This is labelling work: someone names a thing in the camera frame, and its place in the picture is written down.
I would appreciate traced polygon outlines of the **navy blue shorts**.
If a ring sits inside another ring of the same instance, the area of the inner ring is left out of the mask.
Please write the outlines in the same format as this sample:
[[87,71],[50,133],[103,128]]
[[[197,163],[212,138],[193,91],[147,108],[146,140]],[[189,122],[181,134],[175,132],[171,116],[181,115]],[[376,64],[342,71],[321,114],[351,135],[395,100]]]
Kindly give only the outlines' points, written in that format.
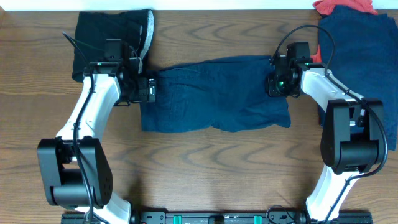
[[270,61],[268,55],[247,55],[151,70],[157,80],[156,100],[140,105],[142,130],[290,127],[287,100],[266,92],[267,77],[274,71]]

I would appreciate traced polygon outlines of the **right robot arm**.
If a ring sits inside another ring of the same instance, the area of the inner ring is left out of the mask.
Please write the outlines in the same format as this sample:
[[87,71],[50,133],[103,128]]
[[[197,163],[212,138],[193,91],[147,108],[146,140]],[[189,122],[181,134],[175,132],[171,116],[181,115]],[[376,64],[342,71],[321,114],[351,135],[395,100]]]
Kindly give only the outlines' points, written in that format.
[[354,183],[379,172],[387,159],[381,100],[366,99],[342,84],[327,65],[313,62],[308,42],[275,52],[267,78],[269,96],[308,95],[325,112],[320,152],[322,174],[291,223],[372,223],[369,212],[342,212]]

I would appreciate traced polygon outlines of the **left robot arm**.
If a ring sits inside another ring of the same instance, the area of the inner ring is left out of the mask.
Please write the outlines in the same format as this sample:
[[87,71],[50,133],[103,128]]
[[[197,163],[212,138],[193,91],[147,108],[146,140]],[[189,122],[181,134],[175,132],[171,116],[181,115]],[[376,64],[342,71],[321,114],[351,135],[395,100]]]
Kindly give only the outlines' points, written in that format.
[[37,147],[47,202],[81,213],[75,222],[134,223],[132,205],[113,190],[113,175],[101,146],[111,111],[120,103],[152,103],[156,80],[144,71],[151,42],[136,50],[108,39],[104,57],[84,59],[83,89],[64,127]]

